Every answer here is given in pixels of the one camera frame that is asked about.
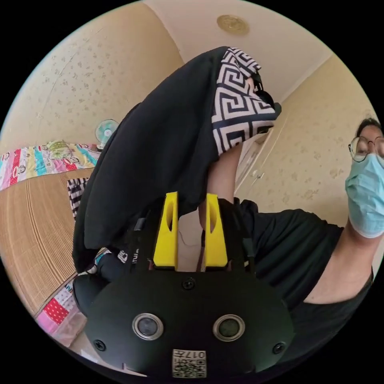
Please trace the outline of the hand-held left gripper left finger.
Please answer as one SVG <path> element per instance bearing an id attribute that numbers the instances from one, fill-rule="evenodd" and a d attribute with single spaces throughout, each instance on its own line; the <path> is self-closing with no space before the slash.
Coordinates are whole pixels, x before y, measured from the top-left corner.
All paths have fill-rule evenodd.
<path id="1" fill-rule="evenodd" d="M 178 266 L 178 193 L 167 193 L 160 216 L 153 263 L 157 268 Z"/>

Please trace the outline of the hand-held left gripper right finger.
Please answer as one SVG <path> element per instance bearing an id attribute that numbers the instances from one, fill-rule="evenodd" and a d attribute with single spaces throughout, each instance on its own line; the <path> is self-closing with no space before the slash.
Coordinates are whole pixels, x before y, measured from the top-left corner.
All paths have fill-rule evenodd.
<path id="1" fill-rule="evenodd" d="M 206 196 L 205 267 L 224 268 L 227 263 L 228 257 L 218 197 L 208 193 Z"/>

